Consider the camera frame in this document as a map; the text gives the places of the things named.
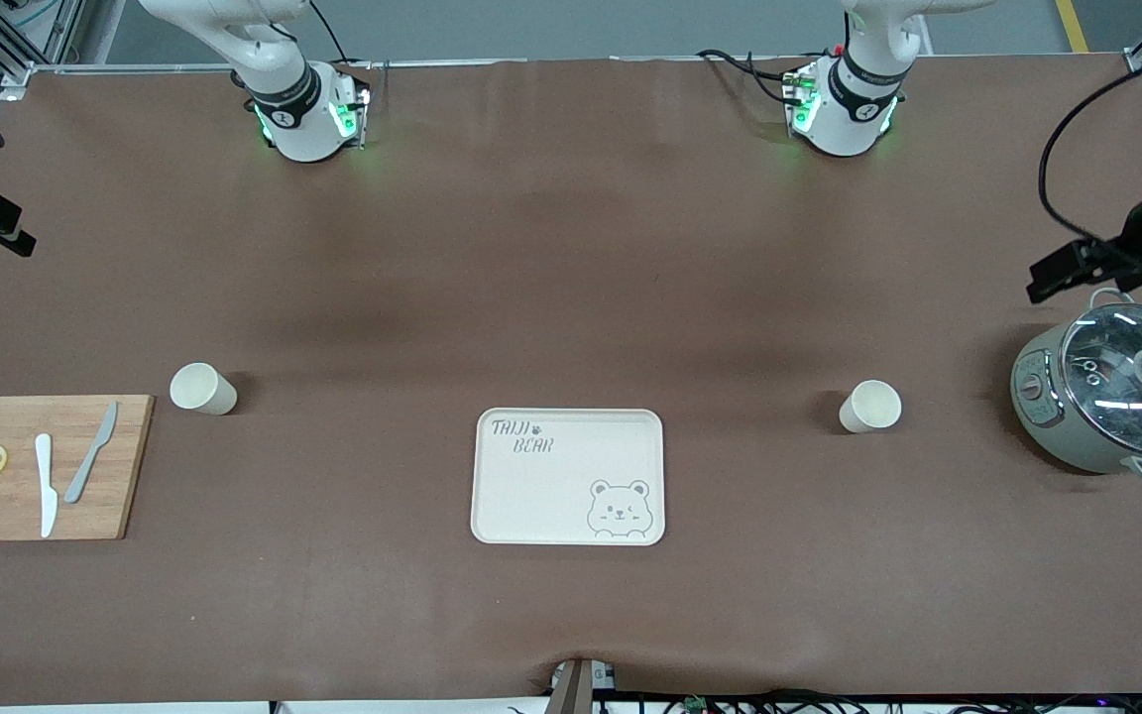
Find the pot control panel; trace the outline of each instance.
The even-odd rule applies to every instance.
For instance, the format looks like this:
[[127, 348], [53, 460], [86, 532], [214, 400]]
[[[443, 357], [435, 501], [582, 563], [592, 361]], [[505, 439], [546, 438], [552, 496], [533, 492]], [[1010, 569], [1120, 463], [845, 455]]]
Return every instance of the pot control panel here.
[[1030, 424], [1051, 428], [1064, 420], [1064, 403], [1051, 379], [1051, 352], [1035, 350], [1016, 360], [1011, 370], [1011, 388], [1016, 407]]

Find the cooking pot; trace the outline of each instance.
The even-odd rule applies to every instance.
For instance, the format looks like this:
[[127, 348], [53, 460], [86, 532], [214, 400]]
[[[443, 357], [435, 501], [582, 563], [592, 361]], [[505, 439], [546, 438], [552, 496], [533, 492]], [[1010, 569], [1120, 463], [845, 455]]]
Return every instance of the cooking pot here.
[[[1120, 303], [1096, 306], [1104, 294]], [[1095, 290], [1083, 316], [1020, 351], [1011, 401], [1034, 441], [1061, 462], [1142, 476], [1142, 304]]]

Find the butter knife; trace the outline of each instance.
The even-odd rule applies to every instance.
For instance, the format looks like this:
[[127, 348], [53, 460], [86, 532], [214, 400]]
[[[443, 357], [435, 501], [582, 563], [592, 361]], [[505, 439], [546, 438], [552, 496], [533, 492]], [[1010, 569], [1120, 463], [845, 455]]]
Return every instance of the butter knife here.
[[87, 479], [91, 475], [96, 454], [99, 454], [100, 448], [113, 439], [113, 425], [116, 425], [116, 401], [108, 402], [108, 411], [104, 412], [104, 424], [99, 425], [99, 431], [95, 433], [95, 441], [87, 451], [87, 458], [82, 458], [82, 465], [78, 466], [78, 473], [73, 474], [69, 491], [64, 492], [64, 503], [78, 503], [78, 498], [82, 497], [82, 489], [87, 488]]
[[50, 488], [50, 434], [38, 434], [33, 447], [38, 454], [38, 484], [41, 488], [41, 537], [50, 537], [50, 529], [56, 524], [56, 507], [59, 506], [59, 494]]

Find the bear drawing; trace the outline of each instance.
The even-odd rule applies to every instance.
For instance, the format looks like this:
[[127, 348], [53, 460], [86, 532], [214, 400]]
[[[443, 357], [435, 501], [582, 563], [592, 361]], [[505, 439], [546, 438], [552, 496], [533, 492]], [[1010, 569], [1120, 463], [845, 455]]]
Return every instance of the bear drawing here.
[[630, 484], [608, 484], [597, 480], [589, 486], [593, 506], [589, 507], [589, 528], [594, 535], [629, 537], [632, 534], [646, 535], [654, 524], [646, 497], [646, 482]]

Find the table surface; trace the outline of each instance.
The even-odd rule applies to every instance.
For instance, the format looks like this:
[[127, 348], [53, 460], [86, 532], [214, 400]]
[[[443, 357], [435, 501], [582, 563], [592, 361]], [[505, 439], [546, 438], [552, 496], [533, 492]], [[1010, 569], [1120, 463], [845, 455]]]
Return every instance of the table surface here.
[[[266, 150], [223, 75], [37, 77], [0, 115], [0, 394], [167, 394], [126, 538], [0, 544], [0, 704], [624, 688], [1142, 691], [1142, 482], [1052, 462], [1011, 361], [1081, 312], [1028, 266], [1056, 119], [1118, 56], [920, 59], [866, 157], [699, 63], [375, 77], [372, 141]], [[1142, 81], [1059, 146], [1062, 211], [1142, 199]], [[856, 380], [906, 416], [839, 433]], [[469, 532], [491, 407], [665, 425], [652, 547]]]

